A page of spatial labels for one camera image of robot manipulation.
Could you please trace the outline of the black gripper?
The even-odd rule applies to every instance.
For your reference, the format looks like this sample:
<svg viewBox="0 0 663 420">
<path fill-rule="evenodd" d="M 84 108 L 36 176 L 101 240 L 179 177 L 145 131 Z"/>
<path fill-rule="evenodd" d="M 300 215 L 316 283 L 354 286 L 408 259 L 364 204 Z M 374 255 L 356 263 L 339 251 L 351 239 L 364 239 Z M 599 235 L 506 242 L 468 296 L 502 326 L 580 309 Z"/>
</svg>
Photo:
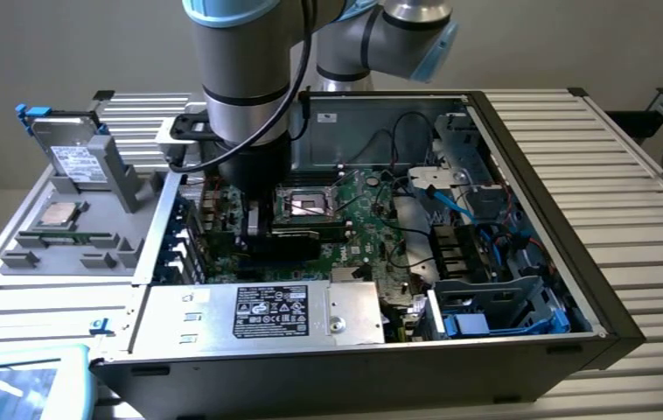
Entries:
<svg viewBox="0 0 663 420">
<path fill-rule="evenodd" d="M 246 148 L 219 165 L 219 174 L 242 192 L 240 236 L 264 236 L 275 218 L 276 186 L 291 169 L 291 141 Z"/>
</svg>

